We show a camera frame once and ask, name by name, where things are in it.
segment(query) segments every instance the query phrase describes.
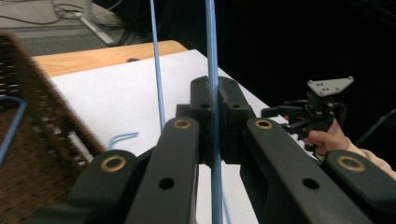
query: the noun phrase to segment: sleeve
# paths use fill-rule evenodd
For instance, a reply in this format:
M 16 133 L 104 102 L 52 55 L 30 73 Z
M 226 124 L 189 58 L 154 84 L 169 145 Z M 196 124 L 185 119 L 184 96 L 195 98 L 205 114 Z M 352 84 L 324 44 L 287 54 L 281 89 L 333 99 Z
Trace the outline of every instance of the sleeve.
M 371 152 L 367 149 L 357 148 L 355 145 L 353 145 L 353 143 L 349 140 L 349 138 L 346 138 L 346 139 L 349 143 L 348 148 L 346 149 L 347 151 L 351 151 L 351 152 L 354 152 L 356 154 L 363 156 L 364 158 L 366 158 L 367 160 L 369 160 L 370 162 L 372 162 L 373 164 L 378 166 L 385 173 L 390 175 L 390 177 L 392 177 L 396 181 L 396 172 L 392 170 L 392 168 L 386 161 L 378 158 L 373 152 Z M 318 159 L 323 161 L 323 156 L 320 156 L 317 153 L 315 155 L 317 156 Z

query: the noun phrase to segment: hand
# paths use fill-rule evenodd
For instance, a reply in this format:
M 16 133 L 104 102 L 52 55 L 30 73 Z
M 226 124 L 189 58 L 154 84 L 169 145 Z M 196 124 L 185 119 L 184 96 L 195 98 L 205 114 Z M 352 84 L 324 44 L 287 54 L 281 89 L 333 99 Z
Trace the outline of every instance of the hand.
M 324 156 L 327 152 L 332 150 L 346 150 L 349 145 L 336 119 L 333 120 L 332 126 L 327 132 L 310 131 L 308 137 L 303 139 L 303 142 L 309 146 L 315 145 L 315 151 L 320 156 Z

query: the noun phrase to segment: person's arm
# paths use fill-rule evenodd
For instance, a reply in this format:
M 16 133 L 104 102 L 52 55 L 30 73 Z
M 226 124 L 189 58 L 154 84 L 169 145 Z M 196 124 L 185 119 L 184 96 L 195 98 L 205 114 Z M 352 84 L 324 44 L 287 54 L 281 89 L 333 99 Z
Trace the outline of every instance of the person's arm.
M 394 180 L 396 180 L 396 172 L 392 170 L 390 165 L 386 161 L 378 158 L 370 150 L 360 149 L 353 145 L 349 138 L 345 137 L 336 119 L 334 120 L 332 127 L 329 129 L 329 131 L 311 131 L 309 132 L 308 137 L 305 138 L 303 141 L 310 146 L 316 145 L 315 155 L 320 160 L 323 160 L 324 156 L 329 151 L 351 151 L 363 156 L 364 158 L 378 166 L 385 173 L 390 175 Z

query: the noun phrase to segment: wooden table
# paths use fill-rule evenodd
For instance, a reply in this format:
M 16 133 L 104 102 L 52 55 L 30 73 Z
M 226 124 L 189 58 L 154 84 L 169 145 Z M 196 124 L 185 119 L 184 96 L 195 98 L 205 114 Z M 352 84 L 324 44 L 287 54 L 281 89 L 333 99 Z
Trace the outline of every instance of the wooden table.
M 174 40 L 158 43 L 160 56 L 186 51 L 187 49 Z M 77 52 L 51 54 L 33 57 L 33 60 L 49 77 L 105 67 L 129 60 L 143 60 L 154 57 L 153 43 L 114 47 L 108 49 L 91 49 Z

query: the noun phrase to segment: wicker basket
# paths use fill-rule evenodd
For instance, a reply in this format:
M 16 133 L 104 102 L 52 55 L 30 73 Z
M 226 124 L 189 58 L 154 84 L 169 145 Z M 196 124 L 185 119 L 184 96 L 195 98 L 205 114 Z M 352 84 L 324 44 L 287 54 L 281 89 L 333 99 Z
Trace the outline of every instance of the wicker basket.
M 36 209 L 60 202 L 92 157 L 105 149 L 16 36 L 0 31 L 0 97 L 4 96 L 23 99 L 27 107 L 0 166 L 0 223 L 28 223 Z M 0 144 L 18 109 L 16 102 L 0 101 Z

